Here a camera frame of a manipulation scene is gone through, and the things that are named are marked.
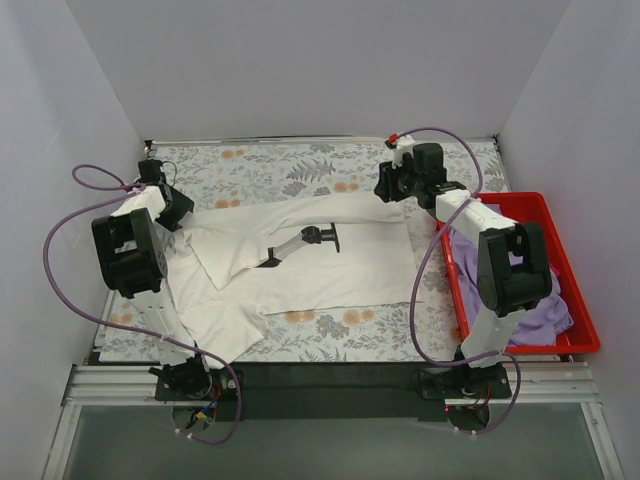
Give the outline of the white t shirt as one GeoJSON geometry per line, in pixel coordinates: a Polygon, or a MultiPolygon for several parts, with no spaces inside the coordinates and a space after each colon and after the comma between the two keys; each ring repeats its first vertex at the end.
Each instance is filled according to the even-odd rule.
{"type": "Polygon", "coordinates": [[[402,209],[371,192],[200,211],[168,254],[179,319],[212,368],[265,339],[270,314],[405,303],[415,273],[402,209]]]}

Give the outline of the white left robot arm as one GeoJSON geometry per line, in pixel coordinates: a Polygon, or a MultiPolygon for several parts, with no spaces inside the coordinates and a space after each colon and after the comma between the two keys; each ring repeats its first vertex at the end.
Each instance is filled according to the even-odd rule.
{"type": "Polygon", "coordinates": [[[173,233],[194,209],[194,202],[169,185],[159,160],[138,163],[140,194],[109,216],[97,218],[91,230],[106,285],[129,300],[143,328],[152,332],[159,368],[150,373],[170,390],[193,400],[205,398],[213,377],[196,342],[179,319],[168,286],[168,261],[156,231],[173,233]]]}

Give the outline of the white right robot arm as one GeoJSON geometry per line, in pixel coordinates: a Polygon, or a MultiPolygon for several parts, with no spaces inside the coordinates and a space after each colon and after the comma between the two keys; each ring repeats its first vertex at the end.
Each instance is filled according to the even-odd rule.
{"type": "Polygon", "coordinates": [[[442,232],[454,229],[477,249],[478,315],[453,360],[429,359],[428,368],[418,372],[422,393],[508,396],[502,365],[507,344],[525,314],[552,291],[543,230],[495,212],[463,184],[448,180],[440,145],[397,135],[386,145],[394,157],[380,164],[375,194],[385,203],[415,198],[442,232]]]}

